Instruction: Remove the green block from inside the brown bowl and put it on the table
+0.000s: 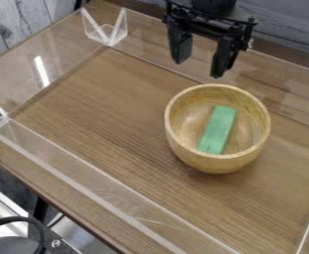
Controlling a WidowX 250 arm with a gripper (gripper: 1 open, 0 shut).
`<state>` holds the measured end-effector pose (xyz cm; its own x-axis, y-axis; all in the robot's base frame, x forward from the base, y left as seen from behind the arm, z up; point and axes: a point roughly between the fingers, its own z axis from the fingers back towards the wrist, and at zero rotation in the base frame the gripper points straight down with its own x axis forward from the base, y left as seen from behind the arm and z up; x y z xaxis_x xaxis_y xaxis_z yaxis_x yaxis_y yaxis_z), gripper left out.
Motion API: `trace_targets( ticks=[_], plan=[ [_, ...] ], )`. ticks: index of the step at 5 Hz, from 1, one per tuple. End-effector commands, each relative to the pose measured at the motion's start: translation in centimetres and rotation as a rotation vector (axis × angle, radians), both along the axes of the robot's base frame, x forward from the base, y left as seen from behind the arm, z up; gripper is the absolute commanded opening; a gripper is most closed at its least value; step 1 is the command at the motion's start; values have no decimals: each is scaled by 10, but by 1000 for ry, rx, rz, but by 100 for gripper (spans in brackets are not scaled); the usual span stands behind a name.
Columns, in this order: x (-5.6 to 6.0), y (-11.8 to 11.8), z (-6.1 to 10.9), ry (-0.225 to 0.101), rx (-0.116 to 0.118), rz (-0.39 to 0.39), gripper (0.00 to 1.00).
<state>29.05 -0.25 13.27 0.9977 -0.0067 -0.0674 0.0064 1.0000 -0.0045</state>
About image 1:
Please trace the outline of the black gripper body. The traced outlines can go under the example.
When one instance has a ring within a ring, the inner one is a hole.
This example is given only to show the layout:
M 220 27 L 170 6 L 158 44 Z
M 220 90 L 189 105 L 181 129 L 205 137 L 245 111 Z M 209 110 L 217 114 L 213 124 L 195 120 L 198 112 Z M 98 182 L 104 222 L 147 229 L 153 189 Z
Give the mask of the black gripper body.
M 237 47 L 246 51 L 257 19 L 236 6 L 236 0 L 165 0 L 163 22 L 173 20 L 190 33 L 218 40 L 233 36 Z

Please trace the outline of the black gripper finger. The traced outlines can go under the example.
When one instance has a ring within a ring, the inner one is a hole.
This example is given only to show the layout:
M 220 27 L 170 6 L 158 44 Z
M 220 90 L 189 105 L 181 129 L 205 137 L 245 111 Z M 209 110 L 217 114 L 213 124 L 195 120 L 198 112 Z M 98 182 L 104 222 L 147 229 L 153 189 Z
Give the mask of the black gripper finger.
M 167 17 L 167 35 L 173 61 L 181 64 L 191 55 L 193 35 L 185 24 L 173 17 Z
M 213 78 L 221 78 L 225 72 L 232 68 L 240 50 L 237 39 L 224 36 L 218 39 L 218 47 L 213 56 L 212 72 Z

